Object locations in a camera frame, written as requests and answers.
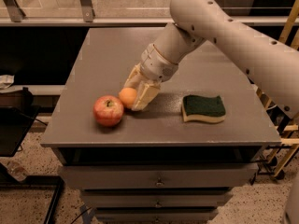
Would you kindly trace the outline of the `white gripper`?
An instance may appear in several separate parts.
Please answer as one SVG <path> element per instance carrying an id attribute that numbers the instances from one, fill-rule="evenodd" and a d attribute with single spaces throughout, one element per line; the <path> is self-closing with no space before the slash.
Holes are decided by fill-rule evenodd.
<path id="1" fill-rule="evenodd" d="M 141 54 L 140 64 L 133 67 L 124 83 L 124 88 L 137 88 L 137 96 L 131 109 L 133 111 L 145 109 L 160 92 L 161 84 L 159 82 L 166 82 L 177 70 L 177 64 L 170 63 L 158 52 L 153 44 L 149 44 Z M 144 77 L 152 81 L 141 81 L 140 71 Z"/>

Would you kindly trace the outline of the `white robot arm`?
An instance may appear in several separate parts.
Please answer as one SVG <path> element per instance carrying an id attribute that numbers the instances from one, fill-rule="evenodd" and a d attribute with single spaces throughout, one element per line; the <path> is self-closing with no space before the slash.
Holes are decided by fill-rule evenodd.
<path id="1" fill-rule="evenodd" d="M 299 52 L 227 15 L 215 0 L 171 0 L 173 21 L 143 51 L 124 86 L 136 89 L 129 104 L 144 109 L 178 64 L 205 41 L 220 49 L 284 113 L 281 133 L 299 113 Z"/>

